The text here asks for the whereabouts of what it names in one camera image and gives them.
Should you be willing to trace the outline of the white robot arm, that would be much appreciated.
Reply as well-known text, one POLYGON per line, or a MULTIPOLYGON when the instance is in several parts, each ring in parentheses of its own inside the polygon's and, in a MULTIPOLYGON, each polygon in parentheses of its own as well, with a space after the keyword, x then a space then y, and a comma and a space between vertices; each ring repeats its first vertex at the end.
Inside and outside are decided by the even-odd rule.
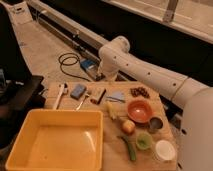
POLYGON ((141 81, 183 110, 178 171, 213 171, 213 87, 139 60, 118 36, 98 50, 99 71, 108 80, 118 71, 141 81))

